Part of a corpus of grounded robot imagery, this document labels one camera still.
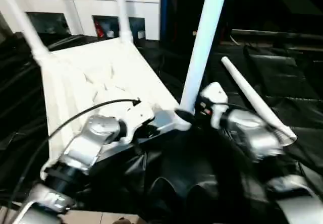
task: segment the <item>black cable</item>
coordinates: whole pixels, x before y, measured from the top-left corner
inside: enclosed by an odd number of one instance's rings
[[[135,100],[135,99],[116,99],[116,100],[111,100],[111,101],[107,101],[107,102],[103,102],[103,103],[100,103],[100,104],[97,104],[95,106],[92,106],[78,114],[76,114],[75,116],[69,118],[67,121],[65,121],[63,124],[61,124],[55,131],[53,131],[40,145],[39,147],[35,150],[34,154],[31,156],[29,162],[27,163],[25,169],[23,170],[20,178],[19,178],[19,181],[17,182],[13,192],[12,192],[12,195],[8,201],[8,207],[6,209],[6,213],[4,215],[4,219],[2,221],[2,224],[5,223],[7,217],[8,217],[8,213],[9,213],[9,210],[12,208],[12,203],[13,201],[15,200],[17,194],[19,193],[19,190],[21,188],[21,185],[23,184],[27,174],[28,174],[28,171],[30,169],[30,167],[32,166],[33,162],[35,161],[37,155],[39,154],[39,152],[42,150],[42,148],[48,143],[48,141],[53,137],[55,136],[64,126],[66,126],[68,123],[72,122],[73,120],[79,118],[80,116],[94,110],[94,109],[97,109],[97,108],[100,108],[102,106],[105,106],[105,105],[108,105],[108,104],[112,104],[112,103],[118,103],[118,102],[133,102],[134,104],[138,104],[140,103],[141,101],[140,100]]]

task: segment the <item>black plastic sheet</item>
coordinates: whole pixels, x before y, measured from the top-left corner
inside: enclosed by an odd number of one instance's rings
[[[42,40],[51,50],[97,41],[48,35]],[[154,44],[141,45],[139,50],[180,99],[189,55],[176,55]],[[203,86],[218,81],[229,102],[246,107],[249,102],[220,62],[225,55],[298,136],[286,150],[322,174],[320,55],[315,55],[314,63],[301,53],[217,48],[209,57]],[[24,39],[15,35],[1,44],[0,61],[0,200],[5,200],[29,156],[46,137],[47,127],[40,69]],[[45,148],[18,199],[39,181],[47,158]],[[258,177],[234,143],[213,129],[196,126],[188,132],[169,132],[98,163],[78,194],[78,207],[136,213],[152,223],[284,223]]]

